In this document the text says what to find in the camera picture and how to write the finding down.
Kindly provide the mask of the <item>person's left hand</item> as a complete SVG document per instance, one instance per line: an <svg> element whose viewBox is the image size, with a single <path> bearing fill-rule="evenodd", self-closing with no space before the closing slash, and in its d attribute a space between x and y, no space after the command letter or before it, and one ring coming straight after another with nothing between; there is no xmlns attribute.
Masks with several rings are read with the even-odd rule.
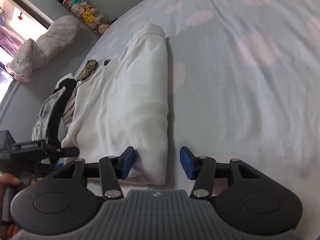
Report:
<svg viewBox="0 0 320 240"><path fill-rule="evenodd" d="M3 207L3 200L5 194L6 186L17 187L18 190L26 189L27 187L37 183L35 178L28 179L26 183L21 182L21 180L12 174L4 173L1 175L1 209Z"/></svg>

